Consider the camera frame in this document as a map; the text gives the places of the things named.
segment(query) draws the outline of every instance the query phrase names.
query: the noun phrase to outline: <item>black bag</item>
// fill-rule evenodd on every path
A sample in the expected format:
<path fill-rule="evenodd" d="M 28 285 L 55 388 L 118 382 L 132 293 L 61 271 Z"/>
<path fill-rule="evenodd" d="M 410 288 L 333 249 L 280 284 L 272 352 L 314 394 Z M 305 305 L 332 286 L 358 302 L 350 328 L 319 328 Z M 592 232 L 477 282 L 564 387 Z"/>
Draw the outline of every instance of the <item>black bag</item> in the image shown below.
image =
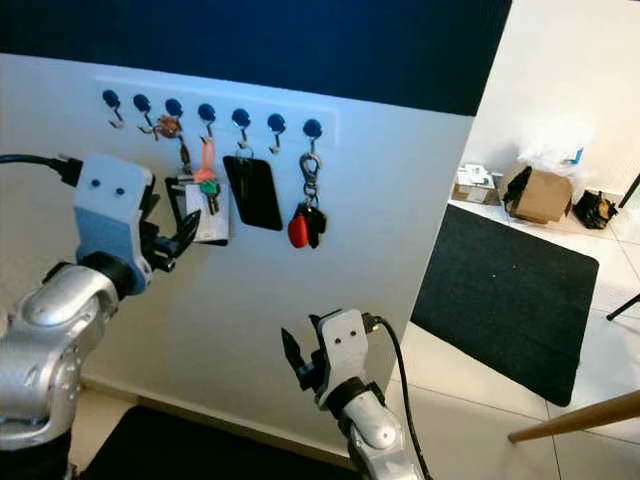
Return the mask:
<path fill-rule="evenodd" d="M 573 206 L 573 213 L 585 227 L 602 230 L 618 210 L 615 203 L 602 196 L 602 192 L 596 195 L 585 190 L 580 201 Z"/>

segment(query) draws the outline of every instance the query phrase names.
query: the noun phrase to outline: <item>black doormat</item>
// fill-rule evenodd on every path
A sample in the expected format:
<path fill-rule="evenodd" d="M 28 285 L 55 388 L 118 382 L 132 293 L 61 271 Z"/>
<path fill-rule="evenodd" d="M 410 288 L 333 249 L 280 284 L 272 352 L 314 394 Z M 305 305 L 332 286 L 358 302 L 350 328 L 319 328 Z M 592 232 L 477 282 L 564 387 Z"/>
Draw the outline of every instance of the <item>black doormat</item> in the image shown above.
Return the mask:
<path fill-rule="evenodd" d="M 82 480 L 277 478 L 356 480 L 328 463 L 145 407 L 129 410 Z"/>
<path fill-rule="evenodd" d="M 411 320 L 566 406 L 597 273 L 591 257 L 449 205 Z"/>

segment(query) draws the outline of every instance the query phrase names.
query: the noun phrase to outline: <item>white card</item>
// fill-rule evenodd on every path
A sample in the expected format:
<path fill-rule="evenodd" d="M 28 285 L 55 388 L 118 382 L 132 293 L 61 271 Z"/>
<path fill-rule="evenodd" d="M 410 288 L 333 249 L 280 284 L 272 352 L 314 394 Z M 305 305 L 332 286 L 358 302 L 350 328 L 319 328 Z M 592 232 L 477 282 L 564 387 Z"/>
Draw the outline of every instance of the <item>white card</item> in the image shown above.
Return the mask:
<path fill-rule="evenodd" d="M 211 215 L 207 196 L 200 191 L 200 185 L 187 185 L 185 189 L 187 214 L 200 210 L 200 224 L 194 242 L 212 242 L 229 239 L 229 186 L 220 184 L 218 212 Z"/>

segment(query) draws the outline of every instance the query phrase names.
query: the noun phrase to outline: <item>baseboard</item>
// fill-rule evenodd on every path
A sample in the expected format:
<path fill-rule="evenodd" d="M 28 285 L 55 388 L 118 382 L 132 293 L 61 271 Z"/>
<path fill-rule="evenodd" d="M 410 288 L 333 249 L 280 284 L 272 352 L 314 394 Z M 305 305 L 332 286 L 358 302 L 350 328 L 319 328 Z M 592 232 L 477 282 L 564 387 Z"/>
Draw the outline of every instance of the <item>baseboard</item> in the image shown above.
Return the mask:
<path fill-rule="evenodd" d="M 208 425 L 239 437 L 248 438 L 282 450 L 288 450 L 297 455 L 313 460 L 330 463 L 349 470 L 356 470 L 349 457 L 345 455 L 336 451 L 320 448 L 317 445 L 310 445 L 311 442 L 293 439 L 291 436 L 285 436 L 282 434 L 277 435 L 272 432 L 270 433 L 267 431 L 269 428 L 266 426 L 256 424 L 251 425 L 251 422 L 247 421 L 242 423 L 234 422 L 229 419 L 229 415 L 220 414 L 218 412 L 213 412 L 195 405 L 184 404 L 182 402 L 178 404 L 178 402 L 162 398 L 161 396 L 150 392 L 130 388 L 125 385 L 116 385 L 112 382 L 91 376 L 83 375 L 82 383 L 88 389 L 95 390 L 96 392 L 103 393 L 114 398 L 120 398 L 137 405 L 142 405 L 153 410 L 184 418 L 185 420 Z"/>

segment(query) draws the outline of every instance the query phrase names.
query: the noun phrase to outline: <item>cardboard box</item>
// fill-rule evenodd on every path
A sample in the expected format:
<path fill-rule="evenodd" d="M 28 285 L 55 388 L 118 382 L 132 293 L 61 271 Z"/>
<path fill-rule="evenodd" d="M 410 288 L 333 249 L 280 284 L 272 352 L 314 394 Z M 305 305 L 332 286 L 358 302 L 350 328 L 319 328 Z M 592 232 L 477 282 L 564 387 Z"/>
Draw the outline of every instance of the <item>cardboard box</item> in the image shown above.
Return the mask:
<path fill-rule="evenodd" d="M 463 202 L 500 205 L 493 177 L 482 165 L 468 164 L 458 169 L 451 198 Z"/>
<path fill-rule="evenodd" d="M 527 167 L 526 163 L 516 163 L 503 178 L 498 193 L 500 198 L 507 192 L 509 183 Z M 533 170 L 522 195 L 507 205 L 513 217 L 535 223 L 557 222 L 571 209 L 571 182 L 566 177 L 554 173 Z"/>

